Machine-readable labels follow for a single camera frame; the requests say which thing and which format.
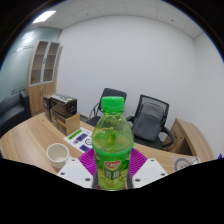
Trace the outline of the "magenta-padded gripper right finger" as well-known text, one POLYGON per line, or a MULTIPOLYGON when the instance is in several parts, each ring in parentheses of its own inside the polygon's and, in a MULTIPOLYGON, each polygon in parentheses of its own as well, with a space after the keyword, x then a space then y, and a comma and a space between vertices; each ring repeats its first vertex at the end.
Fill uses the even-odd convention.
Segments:
POLYGON ((132 149, 128 174, 129 189, 141 188, 167 175, 155 158, 147 159, 137 149, 132 149))

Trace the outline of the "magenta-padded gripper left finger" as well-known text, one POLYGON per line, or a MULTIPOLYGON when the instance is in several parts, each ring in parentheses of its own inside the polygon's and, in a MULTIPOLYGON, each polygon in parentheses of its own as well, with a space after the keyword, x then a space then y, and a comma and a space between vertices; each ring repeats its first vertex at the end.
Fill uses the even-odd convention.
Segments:
POLYGON ((71 158, 58 172, 58 176, 81 187, 96 189, 98 175, 94 150, 89 149, 79 158, 71 158))

